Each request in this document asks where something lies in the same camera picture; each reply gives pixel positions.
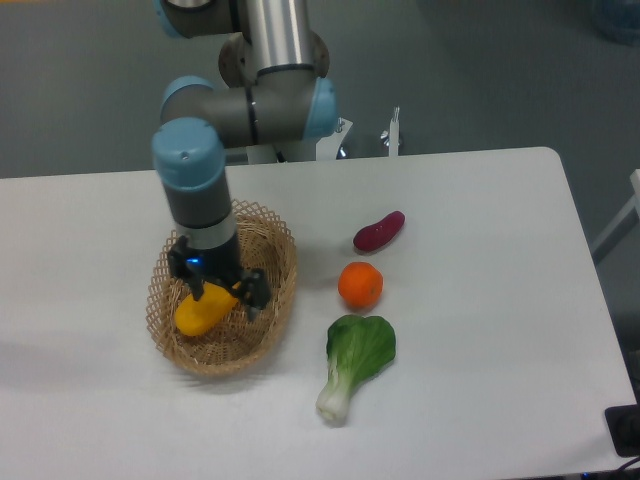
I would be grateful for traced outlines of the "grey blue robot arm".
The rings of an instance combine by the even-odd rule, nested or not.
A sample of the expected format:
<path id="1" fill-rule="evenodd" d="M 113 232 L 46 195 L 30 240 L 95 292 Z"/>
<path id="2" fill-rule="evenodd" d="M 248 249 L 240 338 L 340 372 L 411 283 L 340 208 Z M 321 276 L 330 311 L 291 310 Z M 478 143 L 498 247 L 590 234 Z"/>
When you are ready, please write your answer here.
<path id="1" fill-rule="evenodd" d="M 154 10 L 170 36 L 237 33 L 249 47 L 250 81 L 218 90 L 184 76 L 167 86 L 151 150 L 178 232 L 167 255 L 171 275 L 196 300 L 206 284 L 223 288 L 254 319 L 271 289 L 263 270 L 241 265 L 226 152 L 331 135 L 335 88 L 316 68 L 303 1 L 157 1 Z"/>

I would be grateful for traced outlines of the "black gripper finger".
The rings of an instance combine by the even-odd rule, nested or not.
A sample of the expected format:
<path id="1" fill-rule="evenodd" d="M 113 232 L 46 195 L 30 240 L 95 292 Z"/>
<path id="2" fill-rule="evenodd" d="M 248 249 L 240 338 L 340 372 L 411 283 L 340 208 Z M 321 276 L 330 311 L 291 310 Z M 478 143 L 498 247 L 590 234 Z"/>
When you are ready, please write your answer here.
<path id="1" fill-rule="evenodd" d="M 248 321 L 254 322 L 271 300 L 266 272 L 259 268 L 243 270 L 233 295 L 244 306 Z"/>
<path id="2" fill-rule="evenodd" d="M 175 279 L 185 283 L 195 301 L 204 294 L 203 277 L 200 272 L 200 258 L 188 245 L 186 236 L 180 236 L 167 253 L 169 272 Z"/>

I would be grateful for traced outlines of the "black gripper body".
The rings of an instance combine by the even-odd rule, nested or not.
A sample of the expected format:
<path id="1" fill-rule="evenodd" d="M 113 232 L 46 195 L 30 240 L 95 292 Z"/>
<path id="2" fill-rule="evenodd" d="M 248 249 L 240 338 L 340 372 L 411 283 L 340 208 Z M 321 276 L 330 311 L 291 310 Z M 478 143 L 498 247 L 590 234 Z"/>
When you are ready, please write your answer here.
<path id="1" fill-rule="evenodd" d="M 243 267 L 237 234 L 224 244 L 212 249 L 195 249 L 190 245 L 189 247 L 200 258 L 200 272 L 203 280 L 211 283 L 219 282 L 229 287 L 240 281 Z"/>

